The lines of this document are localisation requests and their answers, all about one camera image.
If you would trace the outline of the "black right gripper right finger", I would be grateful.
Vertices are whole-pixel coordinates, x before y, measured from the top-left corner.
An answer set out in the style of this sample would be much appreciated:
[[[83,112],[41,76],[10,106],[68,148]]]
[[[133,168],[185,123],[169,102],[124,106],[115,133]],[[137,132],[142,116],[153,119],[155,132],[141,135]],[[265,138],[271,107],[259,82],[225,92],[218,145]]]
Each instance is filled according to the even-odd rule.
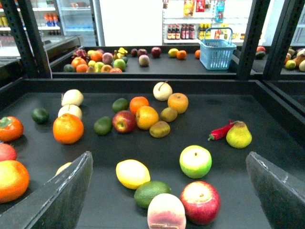
[[[305,227],[305,183],[251,151],[246,169],[273,229]]]

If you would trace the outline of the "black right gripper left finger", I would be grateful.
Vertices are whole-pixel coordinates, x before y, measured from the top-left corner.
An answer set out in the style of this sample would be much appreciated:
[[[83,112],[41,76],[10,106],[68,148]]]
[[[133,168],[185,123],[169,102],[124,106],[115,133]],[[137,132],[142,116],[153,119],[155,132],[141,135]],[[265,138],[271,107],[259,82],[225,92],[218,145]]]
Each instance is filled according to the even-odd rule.
[[[93,171],[89,151],[0,216],[2,229],[74,229]]]

